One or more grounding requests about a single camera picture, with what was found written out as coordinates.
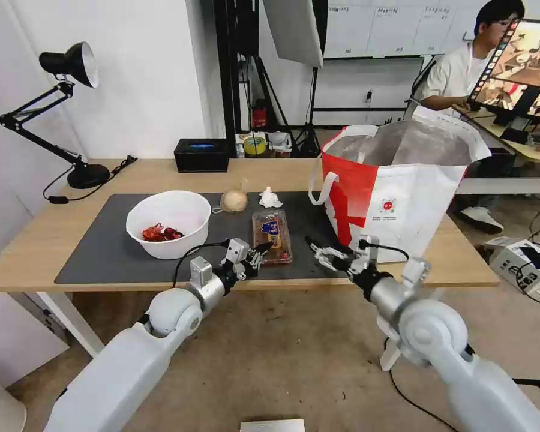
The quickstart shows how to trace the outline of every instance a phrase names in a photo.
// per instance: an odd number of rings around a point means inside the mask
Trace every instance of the red and white bag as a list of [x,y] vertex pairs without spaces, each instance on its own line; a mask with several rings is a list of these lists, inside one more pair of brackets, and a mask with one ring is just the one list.
[[[325,204],[340,244],[356,249],[361,233],[421,257],[468,165],[490,156],[467,123],[418,107],[412,120],[382,127],[348,126],[322,149],[308,196]],[[319,160],[324,182],[312,192]],[[380,250],[380,262],[404,260]]]

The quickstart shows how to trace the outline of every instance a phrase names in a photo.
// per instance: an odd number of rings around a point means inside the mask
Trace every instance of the tiled floor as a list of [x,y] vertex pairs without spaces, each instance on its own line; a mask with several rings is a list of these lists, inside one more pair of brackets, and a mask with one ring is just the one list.
[[[527,237],[539,207],[534,198],[505,197],[494,215],[506,235]],[[475,244],[488,238],[459,226]],[[106,342],[151,298],[81,293],[75,303]],[[540,305],[505,283],[451,289],[444,300],[465,319],[479,355],[511,376],[540,377]],[[312,432],[446,431],[393,390],[376,365],[382,343],[375,310],[358,290],[232,293],[176,353],[125,431],[227,432],[245,419],[292,417],[304,418]],[[28,407],[26,432],[42,430],[58,394],[88,361],[74,342],[9,389]],[[434,371],[400,359],[394,377],[409,397],[460,429]],[[540,392],[526,392],[540,408]]]

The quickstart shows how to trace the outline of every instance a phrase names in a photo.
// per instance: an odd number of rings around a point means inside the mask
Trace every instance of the red food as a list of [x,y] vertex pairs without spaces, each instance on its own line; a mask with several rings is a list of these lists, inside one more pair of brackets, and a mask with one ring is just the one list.
[[161,223],[157,223],[142,231],[142,238],[152,242],[176,240],[180,237],[184,237],[184,234],[174,228],[164,228]]
[[175,230],[174,228],[166,228],[164,230],[164,236],[167,240],[176,240],[180,237],[184,237],[184,234],[182,234],[180,231]]

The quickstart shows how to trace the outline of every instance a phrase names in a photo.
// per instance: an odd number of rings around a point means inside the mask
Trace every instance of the black desk lamp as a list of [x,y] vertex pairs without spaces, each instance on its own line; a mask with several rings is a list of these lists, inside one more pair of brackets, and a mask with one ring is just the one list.
[[[77,43],[72,45],[66,51],[66,54],[44,52],[40,54],[39,60],[42,68],[46,72],[53,74],[60,82],[51,90],[22,105],[20,108],[1,115],[0,124],[70,162],[74,166],[74,169],[68,174],[70,187],[88,189],[106,183],[110,178],[110,172],[105,166],[88,164],[82,160],[81,155],[51,144],[24,129],[24,123],[73,96],[74,83],[68,81],[67,75],[73,76],[78,82],[86,86],[98,87],[98,68],[90,45],[86,42]],[[60,99],[44,107],[31,108],[37,102],[58,91],[64,95]]]

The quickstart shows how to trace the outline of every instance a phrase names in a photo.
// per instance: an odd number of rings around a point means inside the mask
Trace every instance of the wooden table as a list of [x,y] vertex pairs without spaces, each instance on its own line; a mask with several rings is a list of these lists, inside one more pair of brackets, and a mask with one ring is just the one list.
[[[110,169],[116,160],[98,160]],[[126,168],[112,182],[91,197],[67,205],[49,205],[33,219],[0,254],[0,292],[37,292],[84,348],[96,355],[103,344],[82,318],[64,292],[70,291],[159,291],[167,283],[133,284],[55,284],[62,269],[82,236],[110,195],[116,193],[157,193],[172,189],[195,192],[224,192],[240,187],[246,179],[247,191],[306,191],[314,160],[231,160],[228,173],[179,174],[173,160],[139,160]],[[68,197],[83,191],[66,188]],[[480,258],[472,245],[448,216],[430,244],[425,258],[432,270],[425,282],[431,288],[470,288],[496,286],[498,277]],[[381,271],[396,276],[403,264],[380,265]],[[311,280],[251,280],[237,284],[237,289],[317,289],[348,287],[345,278]]]
[[[470,112],[454,106],[461,119],[474,126],[488,141],[496,142],[525,162],[540,164],[540,153],[532,147],[514,141],[502,139],[504,126],[494,124],[496,116],[485,108],[478,112]],[[457,194],[540,194],[540,177],[507,177],[507,178],[464,178]]]

